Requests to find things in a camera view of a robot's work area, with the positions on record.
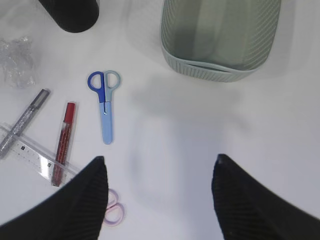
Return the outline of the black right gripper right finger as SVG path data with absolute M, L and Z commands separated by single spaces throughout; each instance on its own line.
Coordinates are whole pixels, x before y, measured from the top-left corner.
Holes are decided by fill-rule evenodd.
M 225 240 L 318 240 L 320 220 L 285 201 L 226 154 L 213 168 L 213 207 Z

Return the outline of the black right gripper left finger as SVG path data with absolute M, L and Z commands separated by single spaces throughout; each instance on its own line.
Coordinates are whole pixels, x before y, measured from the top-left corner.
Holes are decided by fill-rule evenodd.
M 0 227 L 2 240 L 96 240 L 107 210 L 103 156 L 95 157 L 51 197 Z

